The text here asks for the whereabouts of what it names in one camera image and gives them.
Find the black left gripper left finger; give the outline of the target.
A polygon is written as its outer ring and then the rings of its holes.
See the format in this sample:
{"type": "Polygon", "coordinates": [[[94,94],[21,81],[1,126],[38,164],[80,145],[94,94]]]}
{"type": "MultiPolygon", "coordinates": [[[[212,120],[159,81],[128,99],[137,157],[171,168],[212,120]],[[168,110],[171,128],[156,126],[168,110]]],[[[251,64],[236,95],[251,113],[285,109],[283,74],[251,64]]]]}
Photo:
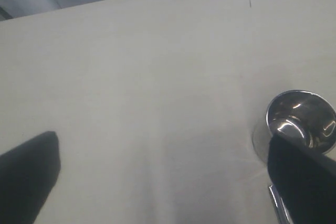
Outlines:
{"type": "Polygon", "coordinates": [[[59,139],[47,131],[1,155],[1,223],[34,223],[55,186],[59,139]]]}

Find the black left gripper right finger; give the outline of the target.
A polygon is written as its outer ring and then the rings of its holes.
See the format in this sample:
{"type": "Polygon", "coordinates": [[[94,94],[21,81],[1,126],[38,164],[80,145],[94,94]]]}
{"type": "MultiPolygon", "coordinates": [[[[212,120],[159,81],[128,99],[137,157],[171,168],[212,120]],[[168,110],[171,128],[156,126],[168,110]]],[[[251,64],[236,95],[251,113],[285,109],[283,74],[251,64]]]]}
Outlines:
{"type": "Polygon", "coordinates": [[[335,161],[274,135],[268,174],[294,223],[335,223],[335,161]]]}

